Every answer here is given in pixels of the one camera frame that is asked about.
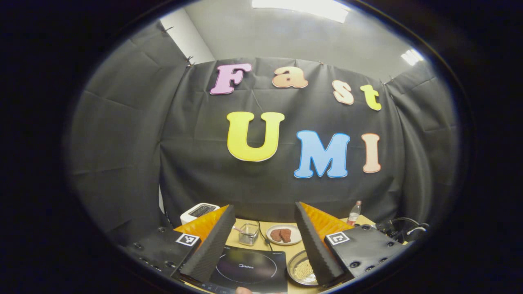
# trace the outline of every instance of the fluorescent light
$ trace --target fluorescent light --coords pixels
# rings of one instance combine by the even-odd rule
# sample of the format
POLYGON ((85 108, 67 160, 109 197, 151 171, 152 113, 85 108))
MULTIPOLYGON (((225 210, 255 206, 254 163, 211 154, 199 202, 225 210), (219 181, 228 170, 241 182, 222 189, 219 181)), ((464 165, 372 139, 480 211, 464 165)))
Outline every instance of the fluorescent light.
POLYGON ((403 58, 410 65, 414 65, 414 64, 416 64, 416 62, 423 60, 423 57, 421 56, 421 54, 419 54, 414 49, 407 50, 407 52, 401 54, 401 58, 403 58))
POLYGON ((345 22, 347 6, 334 0, 253 0, 253 8, 280 8, 310 13, 339 23, 345 22))

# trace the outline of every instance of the wooden table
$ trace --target wooden table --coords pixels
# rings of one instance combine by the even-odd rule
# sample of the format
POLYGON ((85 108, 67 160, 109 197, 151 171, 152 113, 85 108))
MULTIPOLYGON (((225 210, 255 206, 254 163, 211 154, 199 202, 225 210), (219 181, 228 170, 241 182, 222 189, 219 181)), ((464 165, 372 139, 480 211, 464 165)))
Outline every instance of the wooden table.
MULTIPOLYGON (((235 226, 237 228, 240 228, 246 222, 256 223, 256 221, 253 221, 253 220, 236 219, 235 226)), ((356 221, 356 223, 359 223, 359 224, 370 224, 370 225, 374 224, 373 221, 369 220, 368 218, 366 218, 366 217, 364 217, 362 215, 360 215, 358 217, 358 220, 356 221)), ((261 221, 260 222, 260 232, 263 233, 263 235, 265 236, 265 234, 267 233, 267 230, 271 226, 273 226, 275 224, 282 224, 282 223, 261 221)), ((254 243, 253 246, 247 246, 247 245, 240 244, 238 242, 238 231, 236 231, 236 230, 231 230, 231 233, 229 234, 229 237, 227 238, 226 245, 234 246, 234 247, 238 247, 238 248, 247 248, 247 249, 254 249, 254 250, 267 250, 267 251, 270 251, 269 245, 267 245, 264 242, 264 239, 263 239, 262 236, 258 237, 258 239, 256 240, 256 242, 254 243)), ((305 246, 303 245, 303 242, 300 242, 300 243, 294 244, 294 245, 287 245, 287 246, 278 245, 278 244, 275 244, 275 243, 271 243, 271 245, 272 245, 272 249, 274 251, 284 251, 285 252, 287 263, 289 263, 291 258, 293 258, 300 251, 305 250, 305 246)), ((208 293, 212 293, 212 292, 206 291, 206 290, 201 289, 201 288, 198 288, 198 289, 202 290, 202 291, 205 291, 205 292, 208 292, 208 293)), ((308 286, 300 287, 300 286, 297 286, 296 284, 292 283, 291 281, 287 281, 287 291, 288 291, 288 294, 316 294, 316 293, 320 293, 320 292, 325 291, 325 290, 326 290, 325 288, 322 288, 322 287, 319 287, 319 286, 318 287, 308 287, 308 286)))

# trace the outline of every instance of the hand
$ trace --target hand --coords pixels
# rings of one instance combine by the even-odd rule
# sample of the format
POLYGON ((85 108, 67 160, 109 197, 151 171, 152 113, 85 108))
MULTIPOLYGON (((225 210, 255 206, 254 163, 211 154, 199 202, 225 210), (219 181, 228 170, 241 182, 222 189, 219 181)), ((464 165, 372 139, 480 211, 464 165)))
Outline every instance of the hand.
POLYGON ((236 288, 236 294, 253 294, 253 292, 250 291, 250 290, 247 289, 247 288, 244 288, 244 287, 238 287, 238 288, 236 288))

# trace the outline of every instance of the steak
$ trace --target steak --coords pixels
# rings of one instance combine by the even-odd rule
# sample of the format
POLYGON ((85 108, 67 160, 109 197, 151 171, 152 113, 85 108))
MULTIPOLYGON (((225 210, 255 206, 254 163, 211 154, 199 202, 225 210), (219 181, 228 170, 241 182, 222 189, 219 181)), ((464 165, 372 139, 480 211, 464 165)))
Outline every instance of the steak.
POLYGON ((291 242, 291 230, 289 229, 281 229, 280 230, 280 237, 283 240, 284 243, 291 242))
POLYGON ((280 229, 276 229, 270 233, 270 237, 276 242, 281 242, 280 231, 280 229))

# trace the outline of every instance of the water bottle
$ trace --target water bottle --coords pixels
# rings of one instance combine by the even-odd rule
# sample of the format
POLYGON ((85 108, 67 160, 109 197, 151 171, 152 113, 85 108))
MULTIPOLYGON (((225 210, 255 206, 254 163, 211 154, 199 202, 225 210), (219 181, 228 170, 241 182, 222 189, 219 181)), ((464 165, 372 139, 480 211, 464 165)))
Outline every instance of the water bottle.
POLYGON ((358 201, 356 201, 356 205, 354 205, 353 209, 349 213, 349 218, 347 219, 347 223, 354 226, 360 213, 361 213, 361 200, 358 200, 358 201))

